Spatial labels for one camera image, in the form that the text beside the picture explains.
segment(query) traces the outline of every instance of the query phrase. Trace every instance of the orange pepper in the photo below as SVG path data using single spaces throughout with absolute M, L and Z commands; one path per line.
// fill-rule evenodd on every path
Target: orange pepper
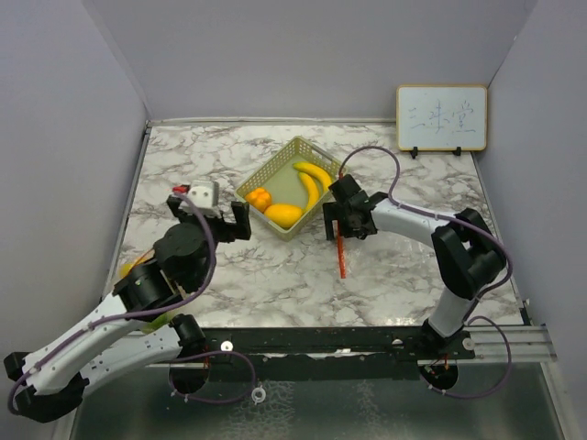
M 245 200 L 264 213 L 271 204 L 271 194 L 265 188 L 257 188 L 249 192 L 245 196 Z

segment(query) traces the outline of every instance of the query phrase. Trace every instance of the yellow plastic basket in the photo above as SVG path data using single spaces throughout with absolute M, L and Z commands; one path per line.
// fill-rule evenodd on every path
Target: yellow plastic basket
M 245 196 L 262 186 L 270 194 L 274 204 L 295 204 L 304 207 L 307 202 L 307 193 L 298 178 L 298 171 L 293 164 L 299 161 L 311 162 L 325 170 L 333 181 L 338 177 L 340 162 L 321 148 L 303 137 L 296 136 L 277 151 L 258 170 L 253 172 L 236 190 L 235 195 L 241 202 Z M 274 224 L 269 218 L 254 207 L 250 211 L 262 220 L 277 237 L 282 240 L 291 240 L 318 212 L 322 205 L 331 198 L 330 191 L 325 188 L 318 202 L 312 209 L 304 213 L 295 225 L 289 229 Z

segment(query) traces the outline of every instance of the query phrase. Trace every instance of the fake fruit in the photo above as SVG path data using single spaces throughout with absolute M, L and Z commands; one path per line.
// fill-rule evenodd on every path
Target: fake fruit
M 302 181 L 305 190 L 308 192 L 308 203 L 304 208 L 304 212 L 306 212 L 312 209 L 312 206 L 316 204 L 320 198 L 320 192 L 318 191 L 316 182 L 310 177 L 309 174 L 306 174 L 305 172 L 298 172 L 297 175 L 299 176 L 300 181 Z
M 272 204 L 264 212 L 265 216 L 283 229 L 289 229 L 302 217 L 304 210 L 286 203 Z
M 322 185 L 323 193 L 328 191 L 328 187 L 332 184 L 332 178 L 330 177 L 330 174 L 322 170 L 320 167 L 317 167 L 313 163 L 296 162 L 293 167 L 298 171 L 305 172 L 306 174 L 310 174 L 312 177 L 317 178 Z
M 122 267 L 120 268 L 120 271 L 118 272 L 118 275 L 120 276 L 120 278 L 125 278 L 128 275 L 128 273 L 130 272 L 130 270 L 132 270 L 135 266 L 137 266 L 139 263 L 144 263 L 145 261 L 150 259 L 151 258 L 150 253 L 151 252 L 145 252 L 143 255 L 141 255 L 140 257 L 135 259 L 132 263 L 123 264 Z
M 265 188 L 257 188 L 249 192 L 245 196 L 245 200 L 250 203 L 251 206 L 257 208 L 262 213 L 271 205 L 271 194 Z

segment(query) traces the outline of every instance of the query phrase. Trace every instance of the yellow banana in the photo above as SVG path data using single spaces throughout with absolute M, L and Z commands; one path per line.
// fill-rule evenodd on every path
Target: yellow banana
M 322 192 L 325 193 L 328 191 L 328 187 L 332 184 L 332 178 L 330 175 L 322 170 L 320 167 L 317 167 L 313 163 L 310 162 L 296 162 L 293 167 L 301 172 L 305 172 L 306 174 L 310 174 L 312 177 L 316 177 L 320 184 L 322 185 Z
M 309 174 L 306 174 L 305 172 L 298 172 L 297 175 L 300 177 L 300 181 L 302 181 L 305 190 L 308 192 L 308 203 L 304 208 L 304 212 L 306 212 L 312 209 L 312 206 L 316 204 L 320 198 L 320 192 L 318 191 L 316 182 L 310 177 Z

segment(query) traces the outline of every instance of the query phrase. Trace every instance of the white marble surface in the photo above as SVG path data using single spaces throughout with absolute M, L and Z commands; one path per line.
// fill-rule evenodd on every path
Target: white marble surface
M 118 264 L 150 248 L 175 224 L 165 204 L 172 186 L 211 178 L 220 184 L 221 204 L 227 207 L 235 188 L 296 135 L 341 160 L 364 145 L 396 150 L 394 126 L 155 127 Z M 398 199 L 443 211 L 470 206 L 489 219 L 469 154 L 413 160 L 404 153 L 400 161 Z M 368 193 L 387 190 L 395 173 L 391 159 L 375 151 L 355 156 L 349 168 Z M 432 250 L 402 236 L 345 240 L 349 275 L 342 280 L 322 215 L 288 243 L 253 216 L 251 227 L 250 241 L 219 245 L 210 288 L 181 309 L 200 325 L 419 325 L 443 287 Z M 488 293 L 477 311 L 501 324 L 522 322 L 511 284 Z

